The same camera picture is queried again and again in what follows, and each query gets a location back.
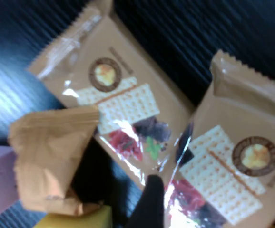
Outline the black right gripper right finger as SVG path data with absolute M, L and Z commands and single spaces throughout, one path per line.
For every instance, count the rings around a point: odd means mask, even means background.
M 141 198 L 126 228 L 162 228 L 164 226 L 164 184 L 157 175 L 149 175 Z

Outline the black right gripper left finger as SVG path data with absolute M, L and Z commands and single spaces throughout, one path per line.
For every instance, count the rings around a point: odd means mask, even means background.
M 87 145 L 71 186 L 83 203 L 99 203 L 109 199 L 111 158 L 96 140 L 92 139 Z

